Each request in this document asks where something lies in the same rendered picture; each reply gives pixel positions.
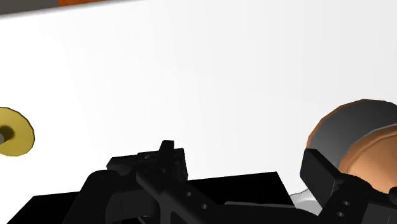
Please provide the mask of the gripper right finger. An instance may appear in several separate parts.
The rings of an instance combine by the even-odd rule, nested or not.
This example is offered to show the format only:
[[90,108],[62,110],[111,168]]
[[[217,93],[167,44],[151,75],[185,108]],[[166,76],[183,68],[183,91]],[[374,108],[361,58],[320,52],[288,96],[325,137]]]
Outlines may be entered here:
[[382,193],[341,173],[318,150],[304,151],[300,177],[322,210],[320,224],[397,224],[397,187]]

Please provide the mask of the orange and grey bowl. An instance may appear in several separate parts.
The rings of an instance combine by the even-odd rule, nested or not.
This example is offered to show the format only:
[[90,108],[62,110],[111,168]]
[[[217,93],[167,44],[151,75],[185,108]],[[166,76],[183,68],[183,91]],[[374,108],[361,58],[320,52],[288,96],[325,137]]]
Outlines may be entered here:
[[318,122],[306,147],[388,193],[397,186],[397,105],[371,99],[343,104]]

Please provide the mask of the yellow round disc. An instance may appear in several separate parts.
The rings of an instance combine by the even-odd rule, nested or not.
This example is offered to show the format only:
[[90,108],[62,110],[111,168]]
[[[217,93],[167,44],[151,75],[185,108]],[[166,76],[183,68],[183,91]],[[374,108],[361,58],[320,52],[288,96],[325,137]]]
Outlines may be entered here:
[[0,107],[0,154],[19,157],[34,146],[35,135],[32,125],[18,111]]

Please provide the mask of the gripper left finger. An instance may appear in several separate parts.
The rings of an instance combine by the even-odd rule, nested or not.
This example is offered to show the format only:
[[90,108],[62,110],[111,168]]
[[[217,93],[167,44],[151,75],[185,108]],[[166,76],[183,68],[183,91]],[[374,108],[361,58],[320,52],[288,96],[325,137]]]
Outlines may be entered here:
[[222,206],[187,182],[183,149],[113,157],[91,173],[62,224],[222,224]]

